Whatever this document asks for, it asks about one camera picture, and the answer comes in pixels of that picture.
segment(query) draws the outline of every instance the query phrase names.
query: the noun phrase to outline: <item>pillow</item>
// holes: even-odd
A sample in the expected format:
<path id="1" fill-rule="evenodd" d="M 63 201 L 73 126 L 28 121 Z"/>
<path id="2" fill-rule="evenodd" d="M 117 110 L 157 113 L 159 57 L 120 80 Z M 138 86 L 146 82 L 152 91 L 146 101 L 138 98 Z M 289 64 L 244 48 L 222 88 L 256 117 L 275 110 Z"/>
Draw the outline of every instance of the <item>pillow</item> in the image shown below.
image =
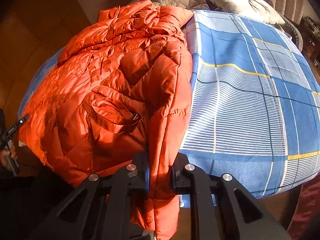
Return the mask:
<path id="1" fill-rule="evenodd" d="M 224 12 L 233 12 L 254 20 L 284 25 L 282 17 L 264 0 L 210 0 Z"/>

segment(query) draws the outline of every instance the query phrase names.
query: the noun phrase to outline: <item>blue plaid bedsheet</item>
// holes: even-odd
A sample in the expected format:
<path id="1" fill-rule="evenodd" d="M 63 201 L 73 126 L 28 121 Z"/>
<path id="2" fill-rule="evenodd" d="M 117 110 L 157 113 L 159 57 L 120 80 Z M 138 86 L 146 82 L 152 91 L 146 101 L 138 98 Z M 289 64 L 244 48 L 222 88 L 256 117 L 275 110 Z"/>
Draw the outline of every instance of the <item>blue plaid bedsheet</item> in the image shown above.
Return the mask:
<path id="1" fill-rule="evenodd" d="M 320 87 L 308 63 L 271 25 L 194 11 L 192 107 L 180 146 L 207 173 L 231 173 L 256 198 L 312 179 L 320 169 Z"/>

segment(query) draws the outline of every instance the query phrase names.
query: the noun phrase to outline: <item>black handle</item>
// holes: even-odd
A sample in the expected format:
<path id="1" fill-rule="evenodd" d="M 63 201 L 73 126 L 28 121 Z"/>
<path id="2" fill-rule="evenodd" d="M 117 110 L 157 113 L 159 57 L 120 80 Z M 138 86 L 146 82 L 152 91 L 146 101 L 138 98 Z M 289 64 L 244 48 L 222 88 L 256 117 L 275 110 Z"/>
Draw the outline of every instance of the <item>black handle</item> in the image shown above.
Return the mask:
<path id="1" fill-rule="evenodd" d="M 5 158 L 7 160 L 8 165 L 9 165 L 10 171 L 16 177 L 20 172 L 20 168 L 19 168 L 17 161 L 12 159 L 12 157 L 10 155 L 6 156 Z"/>

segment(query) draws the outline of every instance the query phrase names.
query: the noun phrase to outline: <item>yellow stripe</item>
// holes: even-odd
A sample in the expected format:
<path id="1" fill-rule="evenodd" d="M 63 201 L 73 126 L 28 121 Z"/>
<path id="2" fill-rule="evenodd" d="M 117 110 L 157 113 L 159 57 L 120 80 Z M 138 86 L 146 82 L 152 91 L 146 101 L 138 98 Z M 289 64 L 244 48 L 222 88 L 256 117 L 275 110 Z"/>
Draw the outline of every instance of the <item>yellow stripe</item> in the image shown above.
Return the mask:
<path id="1" fill-rule="evenodd" d="M 307 158 L 307 157 L 312 157 L 312 156 L 316 156 L 316 155 L 318 155 L 318 154 L 319 154 L 319 152 L 296 154 L 296 155 L 288 155 L 288 161 L 297 160 L 297 159 L 302 159 L 302 158 Z"/>
<path id="2" fill-rule="evenodd" d="M 207 67 L 225 67 L 225 66 L 232 66 L 232 67 L 236 68 L 237 70 L 239 70 L 240 72 L 245 73 L 245 74 L 248 74 L 248 75 L 270 78 L 270 76 L 267 76 L 267 75 L 265 75 L 265 74 L 261 74 L 261 73 L 256 73 L 256 72 L 250 72 L 250 71 L 243 70 L 242 68 L 239 68 L 237 65 L 232 64 L 232 63 L 222 64 L 222 65 L 215 65 L 215 64 L 210 64 L 210 63 L 204 62 L 202 59 L 201 59 L 201 61 L 202 61 L 202 63 L 203 63 L 205 66 L 207 66 Z"/>
<path id="3" fill-rule="evenodd" d="M 257 40 L 257 41 L 261 41 L 261 42 L 263 42 L 263 43 L 266 43 L 266 44 L 279 46 L 279 47 L 281 47 L 281 48 L 284 48 L 286 51 L 291 52 L 291 50 L 288 50 L 288 49 L 286 49 L 284 46 L 281 46 L 281 45 L 279 45 L 279 44 L 270 43 L 270 42 L 267 42 L 267 41 L 260 40 L 260 39 L 258 39 L 258 38 L 254 38 L 254 39 Z"/>

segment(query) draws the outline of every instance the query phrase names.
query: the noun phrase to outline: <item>orange puffer jacket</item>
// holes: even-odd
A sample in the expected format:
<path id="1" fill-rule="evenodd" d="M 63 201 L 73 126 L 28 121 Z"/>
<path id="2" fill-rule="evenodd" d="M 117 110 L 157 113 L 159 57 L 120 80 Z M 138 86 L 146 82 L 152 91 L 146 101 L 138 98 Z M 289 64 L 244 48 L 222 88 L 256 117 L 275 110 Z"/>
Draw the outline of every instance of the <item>orange puffer jacket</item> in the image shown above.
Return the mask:
<path id="1" fill-rule="evenodd" d="M 100 11 L 72 38 L 28 102 L 19 140 L 65 181 L 113 174 L 149 148 L 150 191 L 132 219 L 159 240 L 177 225 L 169 188 L 189 121 L 192 58 L 181 27 L 193 13 L 141 1 Z"/>

